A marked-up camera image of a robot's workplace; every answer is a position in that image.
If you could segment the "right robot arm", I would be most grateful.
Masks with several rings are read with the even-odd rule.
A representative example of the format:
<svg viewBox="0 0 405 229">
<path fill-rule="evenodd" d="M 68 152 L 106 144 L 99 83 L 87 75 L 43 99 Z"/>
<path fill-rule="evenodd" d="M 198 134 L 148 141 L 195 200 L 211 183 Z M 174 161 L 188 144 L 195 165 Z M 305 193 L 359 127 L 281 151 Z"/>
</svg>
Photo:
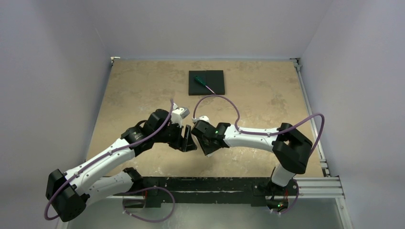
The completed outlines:
<svg viewBox="0 0 405 229">
<path fill-rule="evenodd" d="M 280 194 L 287 188 L 289 181 L 297 174 L 305 174 L 313 143 L 289 123 L 280 127 L 256 129 L 236 127 L 231 123 L 211 125 L 208 121 L 198 120 L 191 129 L 206 156 L 221 148 L 248 147 L 273 153 L 279 161 L 268 188 Z"/>
</svg>

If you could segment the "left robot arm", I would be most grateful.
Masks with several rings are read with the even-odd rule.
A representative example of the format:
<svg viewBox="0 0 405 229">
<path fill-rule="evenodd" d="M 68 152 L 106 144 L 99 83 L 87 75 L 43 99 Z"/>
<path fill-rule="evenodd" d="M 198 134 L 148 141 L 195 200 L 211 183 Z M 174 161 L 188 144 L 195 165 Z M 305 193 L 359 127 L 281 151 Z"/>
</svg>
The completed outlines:
<svg viewBox="0 0 405 229">
<path fill-rule="evenodd" d="M 44 210 L 46 220 L 59 218 L 69 222 L 87 206 L 118 193 L 137 195 L 147 192 L 143 177 L 134 168 L 126 168 L 112 177 L 105 175 L 117 166 L 150 150 L 155 143 L 165 143 L 181 152 L 196 150 L 191 127 L 183 125 L 189 115 L 186 107 L 174 105 L 169 111 L 157 109 L 147 120 L 128 128 L 107 149 L 88 161 L 62 172 L 54 170 L 48 176 Z"/>
</svg>

